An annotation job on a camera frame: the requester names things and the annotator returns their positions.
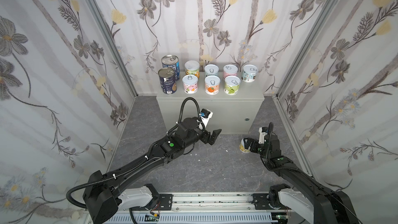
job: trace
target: wall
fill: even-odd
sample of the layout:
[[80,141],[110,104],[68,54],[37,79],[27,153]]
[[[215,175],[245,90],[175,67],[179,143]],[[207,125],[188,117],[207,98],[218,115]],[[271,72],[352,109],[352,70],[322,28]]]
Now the wall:
[[398,0],[340,0],[279,98],[320,182],[398,217]]
[[166,54],[184,63],[254,64],[275,93],[326,0],[96,0],[140,94]]
[[85,0],[0,0],[0,16],[2,222],[76,223],[65,194],[107,170],[133,98]]

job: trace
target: gray floor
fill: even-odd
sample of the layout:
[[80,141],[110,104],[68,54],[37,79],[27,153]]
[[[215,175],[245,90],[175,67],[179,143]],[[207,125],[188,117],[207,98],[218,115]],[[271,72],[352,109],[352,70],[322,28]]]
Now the gray floor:
[[[272,185],[287,183],[274,172],[267,171],[259,155],[239,150],[243,137],[258,139],[259,127],[268,126],[271,121],[279,137],[282,154],[299,166],[275,104],[271,97],[266,97],[248,135],[220,135],[213,146],[199,141],[192,155],[181,156],[148,173],[130,188],[152,183],[158,192],[255,192],[268,191]],[[111,169],[144,154],[152,142],[165,134],[166,127],[156,97],[137,97]]]

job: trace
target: can lid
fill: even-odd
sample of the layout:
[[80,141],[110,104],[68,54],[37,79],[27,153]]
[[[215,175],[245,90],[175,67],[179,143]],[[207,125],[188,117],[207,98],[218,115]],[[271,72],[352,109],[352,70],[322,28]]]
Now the can lid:
[[247,65],[243,66],[243,71],[248,72],[248,73],[256,73],[257,67],[255,65],[247,64]]
[[207,85],[217,86],[218,84],[220,84],[220,82],[220,78],[215,75],[209,75],[205,78],[205,83]]
[[168,77],[174,75],[174,69],[169,68],[169,67],[163,67],[163,68],[159,69],[158,75],[163,78],[168,78]]
[[184,66],[185,66],[185,69],[187,69],[187,70],[197,70],[200,67],[199,62],[197,62],[197,61],[185,62]]
[[240,79],[237,76],[230,75],[225,78],[225,83],[227,83],[230,86],[236,86],[240,84]]
[[196,77],[195,75],[186,75],[182,78],[182,82],[187,85],[193,85],[198,82],[198,77]]
[[205,72],[208,73],[218,73],[218,66],[214,64],[209,64],[205,66]]
[[224,71],[227,73],[237,73],[238,68],[235,65],[228,64],[224,66]]
[[178,62],[178,57],[175,55],[166,55],[162,57],[162,63],[167,65],[173,65]]

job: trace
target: white can lid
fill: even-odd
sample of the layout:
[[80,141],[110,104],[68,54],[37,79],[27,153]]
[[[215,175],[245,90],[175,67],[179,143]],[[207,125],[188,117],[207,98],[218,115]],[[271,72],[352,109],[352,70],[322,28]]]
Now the white can lid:
[[243,71],[247,73],[257,73],[257,67],[255,65],[247,64],[243,66]]
[[226,71],[227,73],[237,73],[238,68],[235,65],[228,64],[224,66],[224,71]]
[[205,83],[207,85],[216,86],[216,85],[220,84],[220,82],[221,82],[220,78],[215,75],[209,75],[205,78]]
[[240,79],[239,79],[239,77],[237,77],[237,76],[230,75],[230,76],[227,76],[227,77],[225,78],[225,82],[226,82],[229,86],[237,86],[237,85],[240,84]]
[[185,66],[185,69],[187,69],[187,70],[197,70],[200,67],[199,62],[197,62],[197,61],[185,62],[184,66]]
[[205,72],[208,73],[217,73],[218,72],[218,66],[214,64],[209,64],[205,66]]
[[198,82],[198,77],[196,77],[195,75],[186,75],[182,78],[182,82],[187,85],[193,85]]

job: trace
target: wallpaper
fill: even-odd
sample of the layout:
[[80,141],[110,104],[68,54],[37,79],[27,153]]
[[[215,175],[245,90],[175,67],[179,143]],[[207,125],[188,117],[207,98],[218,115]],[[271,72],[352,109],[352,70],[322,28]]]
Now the wallpaper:
[[[133,102],[85,0],[0,0],[0,216],[76,223]],[[82,192],[74,195],[82,201]]]
[[139,94],[155,94],[167,54],[201,70],[235,64],[259,69],[277,92],[326,0],[96,0]]
[[340,0],[281,95],[320,182],[364,223],[398,217],[398,0]]

